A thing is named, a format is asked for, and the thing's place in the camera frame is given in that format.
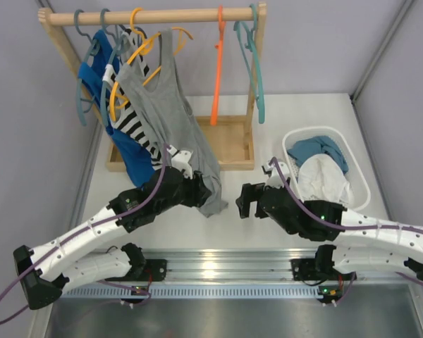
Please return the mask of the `orange plastic hanger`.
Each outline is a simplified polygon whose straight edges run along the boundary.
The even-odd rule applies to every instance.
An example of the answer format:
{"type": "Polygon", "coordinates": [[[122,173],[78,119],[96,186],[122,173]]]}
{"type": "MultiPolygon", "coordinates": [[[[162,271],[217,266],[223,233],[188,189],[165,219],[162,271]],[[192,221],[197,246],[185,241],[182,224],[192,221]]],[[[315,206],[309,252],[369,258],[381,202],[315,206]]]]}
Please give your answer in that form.
{"type": "Polygon", "coordinates": [[[219,114],[219,95],[221,88],[221,72],[222,72],[222,60],[223,60],[223,38],[225,32],[226,23],[223,20],[223,6],[218,7],[218,29],[219,29],[219,41],[215,46],[217,50],[216,60],[216,81],[214,86],[214,98],[211,108],[210,125],[215,126],[218,123],[219,114]]]}

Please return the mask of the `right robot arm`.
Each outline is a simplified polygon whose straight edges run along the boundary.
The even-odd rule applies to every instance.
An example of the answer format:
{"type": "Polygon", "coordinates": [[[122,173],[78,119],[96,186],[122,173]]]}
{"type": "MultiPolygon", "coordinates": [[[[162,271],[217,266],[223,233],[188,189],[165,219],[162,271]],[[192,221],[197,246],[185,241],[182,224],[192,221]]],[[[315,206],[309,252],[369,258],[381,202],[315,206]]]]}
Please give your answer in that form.
{"type": "Polygon", "coordinates": [[[397,273],[423,283],[423,227],[362,215],[328,201],[297,199],[284,187],[244,184],[235,201],[241,218],[251,203],[287,234],[318,244],[314,258],[292,264],[294,280],[350,280],[361,272],[397,273]]]}

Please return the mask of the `grey tank top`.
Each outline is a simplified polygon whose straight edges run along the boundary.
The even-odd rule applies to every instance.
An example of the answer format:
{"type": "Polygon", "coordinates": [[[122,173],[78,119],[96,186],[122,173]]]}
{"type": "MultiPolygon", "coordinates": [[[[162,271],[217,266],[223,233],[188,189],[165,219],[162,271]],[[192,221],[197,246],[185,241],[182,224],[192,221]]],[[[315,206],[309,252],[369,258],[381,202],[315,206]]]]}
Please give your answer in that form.
{"type": "Polygon", "coordinates": [[[135,109],[150,144],[158,147],[168,144],[192,153],[190,165],[202,173],[204,184],[211,192],[199,211],[210,217],[228,206],[221,198],[220,165],[183,93],[171,30],[161,32],[159,47],[161,70],[147,85],[143,85],[145,77],[140,67],[127,63],[119,70],[116,80],[135,109]]]}

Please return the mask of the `white tank top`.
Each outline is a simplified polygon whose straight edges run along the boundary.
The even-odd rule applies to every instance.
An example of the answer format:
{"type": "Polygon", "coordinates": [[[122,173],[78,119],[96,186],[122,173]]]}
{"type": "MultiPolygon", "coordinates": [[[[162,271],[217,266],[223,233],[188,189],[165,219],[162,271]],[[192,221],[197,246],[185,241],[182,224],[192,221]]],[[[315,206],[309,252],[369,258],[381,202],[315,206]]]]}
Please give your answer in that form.
{"type": "Polygon", "coordinates": [[[353,202],[350,183],[337,163],[326,154],[314,155],[300,166],[298,191],[303,201],[324,200],[343,206],[353,202]]]}

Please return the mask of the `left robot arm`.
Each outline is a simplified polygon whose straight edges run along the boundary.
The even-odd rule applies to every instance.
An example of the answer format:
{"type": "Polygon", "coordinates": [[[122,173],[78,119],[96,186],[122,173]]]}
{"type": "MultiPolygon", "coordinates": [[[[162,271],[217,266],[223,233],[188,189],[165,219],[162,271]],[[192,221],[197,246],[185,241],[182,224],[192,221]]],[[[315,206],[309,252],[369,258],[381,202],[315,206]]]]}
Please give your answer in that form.
{"type": "Polygon", "coordinates": [[[137,281],[147,270],[140,247],[125,244],[108,253],[91,252],[113,239],[153,223],[181,205],[199,208],[211,196],[202,174],[186,178],[171,166],[158,170],[140,188],[121,192],[99,212],[50,242],[13,252],[20,284],[31,310],[44,308],[72,289],[101,280],[137,281]]]}

